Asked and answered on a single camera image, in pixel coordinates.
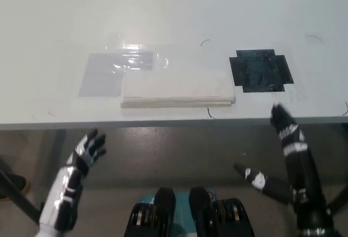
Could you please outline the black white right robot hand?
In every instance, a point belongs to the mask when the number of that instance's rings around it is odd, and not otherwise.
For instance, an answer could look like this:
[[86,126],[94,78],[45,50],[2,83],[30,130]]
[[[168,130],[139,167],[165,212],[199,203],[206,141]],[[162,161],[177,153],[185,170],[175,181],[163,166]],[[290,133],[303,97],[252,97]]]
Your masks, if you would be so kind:
[[281,104],[272,106],[270,122],[281,142],[288,181],[239,163],[234,164],[234,169],[258,192],[291,204],[301,227],[332,225],[314,158],[299,124]]

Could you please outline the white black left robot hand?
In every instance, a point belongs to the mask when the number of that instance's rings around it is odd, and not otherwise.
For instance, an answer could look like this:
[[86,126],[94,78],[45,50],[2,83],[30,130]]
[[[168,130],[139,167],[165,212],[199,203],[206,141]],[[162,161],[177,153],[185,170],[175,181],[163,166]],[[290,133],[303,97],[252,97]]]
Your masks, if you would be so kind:
[[96,161],[106,153],[105,134],[84,135],[62,166],[49,190],[36,236],[65,236],[73,230],[83,184]]

